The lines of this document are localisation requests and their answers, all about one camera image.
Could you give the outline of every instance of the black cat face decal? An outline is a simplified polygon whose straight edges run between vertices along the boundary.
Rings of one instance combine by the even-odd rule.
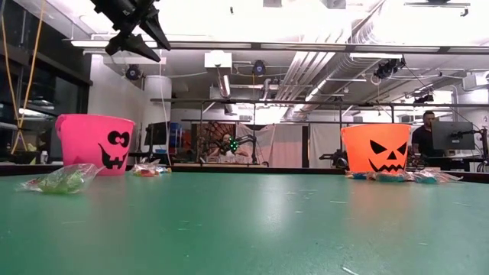
[[[370,147],[374,152],[368,158],[372,169],[375,172],[397,172],[404,170],[406,166],[404,157],[407,153],[407,143],[400,144],[399,147],[386,148],[384,145],[370,140]]]
[[[126,157],[129,154],[129,149],[125,150],[123,154],[110,154],[113,150],[109,150],[109,147],[122,147],[127,148],[131,143],[131,138],[128,132],[119,133],[118,131],[111,131],[107,135],[108,144],[106,148],[104,148],[101,144],[99,144],[100,151],[102,152],[102,163],[104,164],[106,169],[113,169],[114,166],[117,169],[121,169],[122,165],[125,162]]]

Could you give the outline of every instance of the man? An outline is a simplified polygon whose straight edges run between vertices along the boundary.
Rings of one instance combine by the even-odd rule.
[[[231,143],[231,135],[230,134],[225,134],[224,137],[222,137],[222,143],[224,145],[228,145]],[[246,153],[243,149],[238,147],[238,149],[232,153],[231,150],[227,150],[226,152],[221,152],[221,148],[217,147],[214,148],[214,151],[209,155],[210,157],[217,157],[217,156],[222,156],[222,157],[232,157],[234,155],[240,155],[243,157],[247,157],[248,153]]]
[[[435,113],[427,111],[423,114],[423,126],[413,132],[413,151],[424,157],[443,157],[445,151],[433,149],[432,123],[435,121]]]

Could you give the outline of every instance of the orange pumpkin bucket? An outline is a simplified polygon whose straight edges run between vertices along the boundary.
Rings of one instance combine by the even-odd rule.
[[[342,129],[348,165],[354,173],[400,173],[406,167],[411,126],[358,125]]]

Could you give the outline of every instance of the green tabletop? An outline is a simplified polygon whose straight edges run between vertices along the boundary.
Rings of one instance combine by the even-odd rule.
[[[489,185],[343,176],[0,177],[0,274],[489,274]]]

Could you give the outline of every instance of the candy wrapper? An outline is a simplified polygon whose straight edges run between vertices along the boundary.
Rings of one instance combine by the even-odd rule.
[[[456,176],[451,176],[447,173],[440,172],[434,169],[424,169],[418,172],[402,172],[398,174],[389,173],[350,173],[347,172],[346,177],[354,180],[376,180],[383,183],[402,183],[413,181],[416,183],[450,183],[461,180]]]
[[[58,169],[46,176],[21,183],[17,191],[35,191],[50,194],[76,194],[83,192],[104,167],[93,164],[74,164]]]
[[[158,164],[160,160],[155,160],[151,163],[140,163],[135,164],[132,167],[131,172],[135,176],[143,176],[143,177],[154,177],[159,176],[162,173],[171,173],[171,168],[160,167]]]

